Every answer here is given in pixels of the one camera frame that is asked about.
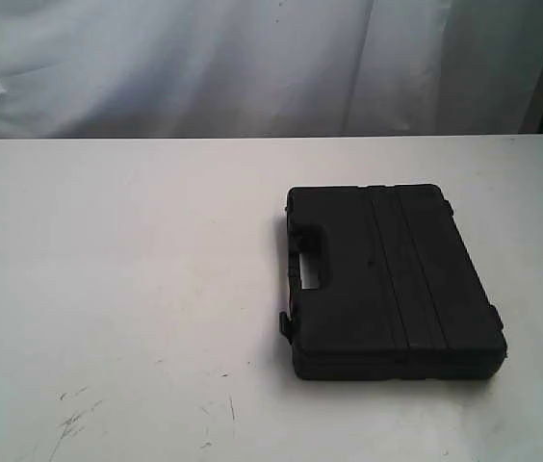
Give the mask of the black plastic carrying case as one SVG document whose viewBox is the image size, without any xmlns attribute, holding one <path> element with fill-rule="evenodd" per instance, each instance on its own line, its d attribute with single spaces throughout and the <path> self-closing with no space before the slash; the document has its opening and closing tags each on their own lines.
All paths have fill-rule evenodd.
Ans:
<svg viewBox="0 0 543 462">
<path fill-rule="evenodd" d="M 434 184 L 293 187 L 288 306 L 304 380 L 487 380 L 507 356 L 489 301 Z"/>
</svg>

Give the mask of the white backdrop curtain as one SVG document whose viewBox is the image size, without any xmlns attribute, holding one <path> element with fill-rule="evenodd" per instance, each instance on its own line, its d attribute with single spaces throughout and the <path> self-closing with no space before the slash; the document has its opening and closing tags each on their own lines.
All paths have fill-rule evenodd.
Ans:
<svg viewBox="0 0 543 462">
<path fill-rule="evenodd" d="M 506 134 L 543 1 L 0 1 L 0 139 Z"/>
</svg>

